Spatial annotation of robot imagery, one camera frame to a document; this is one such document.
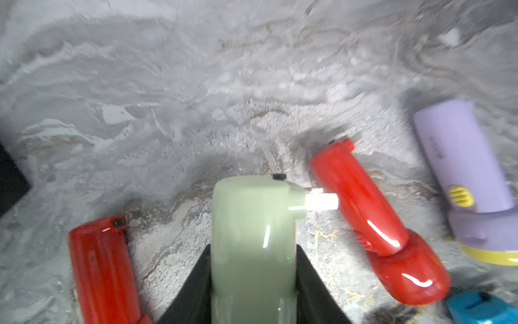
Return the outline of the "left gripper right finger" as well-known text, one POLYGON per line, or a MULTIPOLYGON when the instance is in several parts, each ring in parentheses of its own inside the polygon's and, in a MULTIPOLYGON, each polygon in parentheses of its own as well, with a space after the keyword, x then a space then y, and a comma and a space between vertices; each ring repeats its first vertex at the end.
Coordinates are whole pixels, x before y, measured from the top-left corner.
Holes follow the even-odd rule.
POLYGON ((297 317, 303 324, 352 324, 335 302, 303 248, 296 246, 297 317))

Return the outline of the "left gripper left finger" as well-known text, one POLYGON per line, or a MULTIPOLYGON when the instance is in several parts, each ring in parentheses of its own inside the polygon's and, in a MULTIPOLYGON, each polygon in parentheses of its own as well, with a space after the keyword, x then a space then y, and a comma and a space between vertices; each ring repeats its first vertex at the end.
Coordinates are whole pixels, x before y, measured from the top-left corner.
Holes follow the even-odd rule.
POLYGON ((177 296, 157 323, 211 323, 211 289, 210 244, 208 244, 177 296))

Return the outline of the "red flashlight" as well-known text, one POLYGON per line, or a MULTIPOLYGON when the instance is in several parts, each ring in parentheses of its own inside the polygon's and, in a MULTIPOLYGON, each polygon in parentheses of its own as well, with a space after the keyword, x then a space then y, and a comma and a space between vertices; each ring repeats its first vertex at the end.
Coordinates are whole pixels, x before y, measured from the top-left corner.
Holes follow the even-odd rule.
POLYGON ((387 292, 411 306, 441 300, 450 288, 449 272, 428 243, 403 225, 354 149, 350 139, 336 141, 310 159, 310 169, 324 189, 337 194, 339 212, 387 292))
POLYGON ((143 313, 125 216, 91 221, 69 233, 71 267, 85 323, 152 323, 143 313))

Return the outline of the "green flashlight back row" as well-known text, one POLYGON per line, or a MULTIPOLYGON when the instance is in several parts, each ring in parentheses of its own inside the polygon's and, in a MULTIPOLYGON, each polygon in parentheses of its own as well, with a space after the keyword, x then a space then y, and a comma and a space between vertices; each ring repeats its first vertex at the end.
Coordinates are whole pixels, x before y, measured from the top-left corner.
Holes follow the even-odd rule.
POLYGON ((241 175, 213 190, 213 323, 296 323, 296 222, 339 198, 282 176, 241 175))

